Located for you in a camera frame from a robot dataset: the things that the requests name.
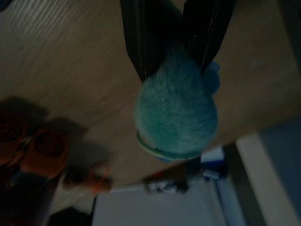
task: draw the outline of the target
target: plush toy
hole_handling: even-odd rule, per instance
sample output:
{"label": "plush toy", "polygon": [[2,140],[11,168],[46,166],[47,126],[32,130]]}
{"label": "plush toy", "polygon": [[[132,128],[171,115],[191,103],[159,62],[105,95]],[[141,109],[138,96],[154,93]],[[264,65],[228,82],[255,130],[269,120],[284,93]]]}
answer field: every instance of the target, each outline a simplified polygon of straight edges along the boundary
{"label": "plush toy", "polygon": [[144,81],[136,103],[137,138],[146,150],[167,160],[200,155],[217,129],[212,95],[220,85],[218,70],[212,62],[201,74],[183,49],[171,49],[156,73]]}

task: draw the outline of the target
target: wooden surface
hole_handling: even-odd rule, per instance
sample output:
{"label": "wooden surface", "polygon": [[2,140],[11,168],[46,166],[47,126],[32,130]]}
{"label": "wooden surface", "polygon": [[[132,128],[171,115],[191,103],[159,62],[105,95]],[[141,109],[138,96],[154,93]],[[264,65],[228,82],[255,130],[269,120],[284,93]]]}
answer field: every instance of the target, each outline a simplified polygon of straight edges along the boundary
{"label": "wooden surface", "polygon": [[[212,146],[301,113],[300,75],[275,0],[238,1],[216,61],[220,125]],[[59,118],[72,140],[69,164],[107,158],[117,186],[168,167],[135,141],[141,83],[118,0],[15,0],[0,14],[0,76],[0,99],[43,108],[42,121]]]}

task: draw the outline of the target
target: light blue ear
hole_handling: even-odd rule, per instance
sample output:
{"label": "light blue ear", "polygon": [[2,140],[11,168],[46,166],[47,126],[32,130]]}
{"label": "light blue ear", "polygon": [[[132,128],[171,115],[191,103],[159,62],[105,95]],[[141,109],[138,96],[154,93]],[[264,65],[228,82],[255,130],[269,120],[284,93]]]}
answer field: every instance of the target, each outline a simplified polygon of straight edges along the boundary
{"label": "light blue ear", "polygon": [[220,66],[218,63],[212,61],[208,68],[202,74],[203,82],[207,90],[213,95],[220,87],[220,78],[218,77],[218,71]]}

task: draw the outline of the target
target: dark object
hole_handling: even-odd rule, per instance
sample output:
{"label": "dark object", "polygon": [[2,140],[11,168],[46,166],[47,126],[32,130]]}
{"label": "dark object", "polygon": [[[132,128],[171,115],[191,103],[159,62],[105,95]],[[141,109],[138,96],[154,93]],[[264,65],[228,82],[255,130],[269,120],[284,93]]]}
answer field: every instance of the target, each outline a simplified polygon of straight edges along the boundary
{"label": "dark object", "polygon": [[0,0],[0,12],[5,10],[13,0]]}
{"label": "dark object", "polygon": [[49,226],[91,226],[92,216],[79,212],[74,208],[67,208],[51,215]]}
{"label": "dark object", "polygon": [[1,193],[0,225],[45,225],[58,182],[59,177],[56,177],[38,192],[27,195]]}
{"label": "dark object", "polygon": [[189,175],[199,174],[202,170],[201,156],[188,160],[187,162],[184,163],[184,165],[187,170],[187,174]]}
{"label": "dark object", "polygon": [[301,1],[279,0],[278,3],[301,76]]}
{"label": "dark object", "polygon": [[143,82],[174,43],[182,43],[203,72],[217,54],[235,0],[187,0],[183,15],[168,0],[120,0],[127,53]]}

